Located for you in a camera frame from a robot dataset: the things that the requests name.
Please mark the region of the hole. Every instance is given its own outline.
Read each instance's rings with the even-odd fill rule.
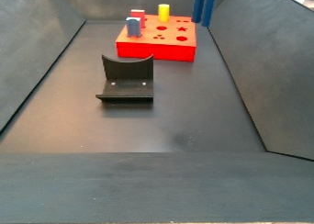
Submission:
[[[179,40],[179,41],[187,41],[187,37],[176,37],[176,40]]]
[[[166,30],[167,27],[160,26],[160,27],[156,27],[156,29],[158,29],[158,30]]]

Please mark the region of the red block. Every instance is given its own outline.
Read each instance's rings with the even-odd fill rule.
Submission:
[[[142,19],[142,28],[144,28],[144,10],[132,9],[131,17],[139,17]]]
[[[195,23],[191,17],[174,17],[167,23],[158,16],[146,15],[146,28],[142,37],[127,37],[127,27],[115,41],[119,57],[147,58],[194,62],[196,50]]]

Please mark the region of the yellow block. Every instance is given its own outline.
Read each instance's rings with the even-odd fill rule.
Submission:
[[[158,6],[158,16],[160,22],[170,21],[171,7],[170,5],[162,4]]]

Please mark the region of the blue object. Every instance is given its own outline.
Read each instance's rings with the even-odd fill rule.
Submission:
[[[210,26],[215,0],[195,0],[191,21]]]
[[[142,19],[139,17],[127,18],[127,36],[142,36]]]

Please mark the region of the floor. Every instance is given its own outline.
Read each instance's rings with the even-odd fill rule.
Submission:
[[[0,136],[0,223],[313,222],[314,163],[265,151],[206,28],[152,105],[96,99],[122,27],[83,26]]]

